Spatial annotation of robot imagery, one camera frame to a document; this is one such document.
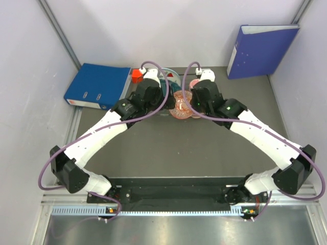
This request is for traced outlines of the blue and orange patterned bowl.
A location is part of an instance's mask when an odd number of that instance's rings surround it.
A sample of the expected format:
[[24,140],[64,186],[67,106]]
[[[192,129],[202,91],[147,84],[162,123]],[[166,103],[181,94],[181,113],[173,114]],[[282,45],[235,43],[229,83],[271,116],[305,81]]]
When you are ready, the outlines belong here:
[[169,110],[170,114],[176,119],[187,119],[193,114],[192,110],[185,103],[182,91],[174,93],[175,107]]

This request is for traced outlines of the pink plastic cup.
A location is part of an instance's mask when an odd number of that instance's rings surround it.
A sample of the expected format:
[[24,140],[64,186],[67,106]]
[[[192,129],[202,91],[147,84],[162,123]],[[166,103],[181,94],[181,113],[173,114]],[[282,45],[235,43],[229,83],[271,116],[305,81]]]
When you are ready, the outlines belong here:
[[193,113],[191,115],[191,118],[193,118],[193,119],[199,119],[199,118],[201,118],[201,116],[199,116],[199,114],[201,114],[201,115],[204,115],[205,114],[202,110],[196,110],[196,109],[194,109],[194,111],[196,111],[196,113]]

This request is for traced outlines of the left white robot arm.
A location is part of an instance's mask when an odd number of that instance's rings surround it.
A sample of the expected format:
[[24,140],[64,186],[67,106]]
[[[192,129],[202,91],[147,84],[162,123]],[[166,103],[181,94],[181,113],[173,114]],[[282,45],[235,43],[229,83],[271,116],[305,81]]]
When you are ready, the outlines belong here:
[[87,162],[109,141],[128,130],[137,118],[157,109],[164,100],[158,79],[143,79],[130,97],[121,99],[78,142],[67,145],[64,151],[57,146],[50,155],[51,170],[69,193],[97,193],[104,202],[114,200],[116,190],[104,175],[85,169]]

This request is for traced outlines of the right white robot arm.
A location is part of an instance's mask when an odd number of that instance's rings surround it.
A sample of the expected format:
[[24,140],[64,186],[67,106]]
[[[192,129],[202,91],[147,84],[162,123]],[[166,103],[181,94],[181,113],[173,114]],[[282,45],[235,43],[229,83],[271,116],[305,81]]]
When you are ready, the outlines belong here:
[[200,80],[192,88],[191,105],[198,112],[219,118],[218,125],[244,137],[265,153],[276,167],[259,173],[248,174],[237,187],[227,194],[236,194],[245,202],[252,201],[257,194],[281,190],[295,195],[313,171],[309,161],[315,160],[316,149],[307,144],[301,146],[288,141],[281,135],[275,137],[265,130],[273,130],[262,123],[236,99],[224,99],[218,86],[211,80]]

